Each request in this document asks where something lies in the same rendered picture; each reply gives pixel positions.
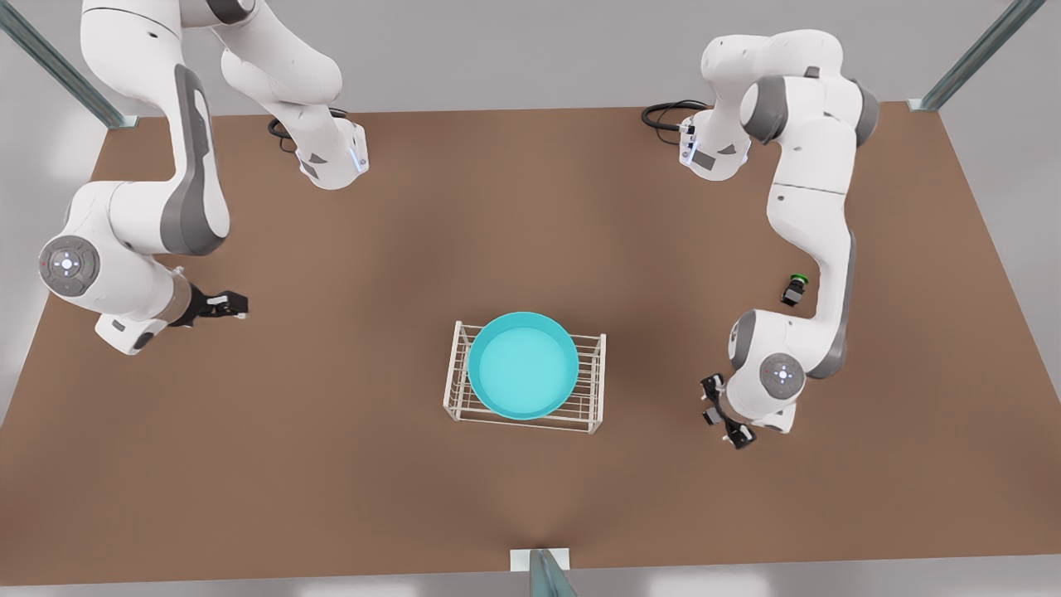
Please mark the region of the cyan round plate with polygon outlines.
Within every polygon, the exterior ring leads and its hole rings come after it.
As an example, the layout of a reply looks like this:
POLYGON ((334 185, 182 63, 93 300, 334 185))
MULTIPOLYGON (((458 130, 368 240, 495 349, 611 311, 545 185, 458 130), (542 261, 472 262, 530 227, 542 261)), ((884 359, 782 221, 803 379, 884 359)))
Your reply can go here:
POLYGON ((579 352, 562 326, 530 311, 504 314, 479 330, 468 381, 489 411, 509 420, 554 412, 579 377, 579 352))

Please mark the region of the silver frame post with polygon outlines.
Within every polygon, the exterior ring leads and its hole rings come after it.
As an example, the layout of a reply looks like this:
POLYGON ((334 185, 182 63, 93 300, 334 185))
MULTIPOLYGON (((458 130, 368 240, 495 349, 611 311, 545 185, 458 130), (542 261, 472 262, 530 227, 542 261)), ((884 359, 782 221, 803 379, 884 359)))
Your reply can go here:
POLYGON ((1008 7, 1001 12, 924 96, 907 99, 910 112, 939 112, 947 104, 947 100, 961 90, 967 81, 976 75, 986 62, 1046 3, 1047 0, 1011 0, 1008 7))
POLYGON ((579 597, 569 582, 569 548, 512 549, 509 570, 528 574, 528 597, 579 597))
POLYGON ((45 72, 56 80, 64 90, 75 98, 80 105, 94 115, 107 129, 136 128, 138 117, 122 115, 117 107, 114 107, 89 80, 86 80, 35 27, 27 21, 10 0, 0 0, 0 30, 3 30, 12 41, 41 66, 45 72))

